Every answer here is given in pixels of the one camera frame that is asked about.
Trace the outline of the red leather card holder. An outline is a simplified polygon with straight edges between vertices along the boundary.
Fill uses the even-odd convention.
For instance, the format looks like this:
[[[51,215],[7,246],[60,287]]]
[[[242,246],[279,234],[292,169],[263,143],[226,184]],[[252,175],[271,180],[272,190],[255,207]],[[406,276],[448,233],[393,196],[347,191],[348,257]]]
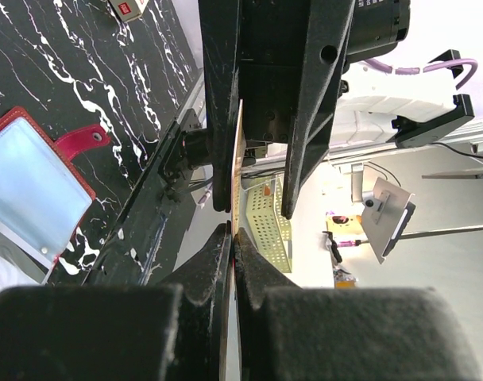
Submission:
[[[0,118],[0,272],[47,279],[95,200],[72,161],[109,144],[101,125],[52,140],[20,106]]]

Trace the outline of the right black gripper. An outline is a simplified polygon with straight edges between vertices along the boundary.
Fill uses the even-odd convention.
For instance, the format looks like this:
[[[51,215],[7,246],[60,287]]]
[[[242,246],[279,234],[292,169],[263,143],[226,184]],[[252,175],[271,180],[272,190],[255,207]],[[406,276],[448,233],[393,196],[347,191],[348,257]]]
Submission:
[[[199,2],[215,210],[231,210],[239,95],[251,148],[290,143],[281,208],[290,219],[302,186],[329,151],[337,100],[349,90],[342,75],[404,40],[410,7],[409,1]]]

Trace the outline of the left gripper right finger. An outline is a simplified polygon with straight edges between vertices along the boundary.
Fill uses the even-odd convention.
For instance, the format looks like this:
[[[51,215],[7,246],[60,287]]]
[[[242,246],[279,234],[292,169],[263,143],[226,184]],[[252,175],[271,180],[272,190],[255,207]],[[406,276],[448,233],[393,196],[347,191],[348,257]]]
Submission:
[[[480,380],[462,327],[432,289],[302,288],[244,229],[234,241],[244,380]]]

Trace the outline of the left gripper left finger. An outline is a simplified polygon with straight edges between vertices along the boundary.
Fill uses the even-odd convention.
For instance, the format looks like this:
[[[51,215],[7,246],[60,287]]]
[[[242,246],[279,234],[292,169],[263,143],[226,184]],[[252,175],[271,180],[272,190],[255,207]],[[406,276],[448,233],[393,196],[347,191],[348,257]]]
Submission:
[[[0,380],[222,380],[230,223],[154,286],[0,293]]]

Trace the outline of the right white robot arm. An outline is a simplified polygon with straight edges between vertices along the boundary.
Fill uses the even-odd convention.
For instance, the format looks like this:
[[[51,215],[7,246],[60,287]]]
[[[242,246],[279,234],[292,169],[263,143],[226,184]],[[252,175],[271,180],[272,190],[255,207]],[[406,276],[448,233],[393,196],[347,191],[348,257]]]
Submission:
[[[334,117],[387,114],[399,148],[424,146],[474,117],[460,92],[476,67],[450,50],[424,67],[377,61],[408,34],[408,1],[201,1],[213,204],[234,205],[237,139],[288,147],[282,214],[326,157]]]

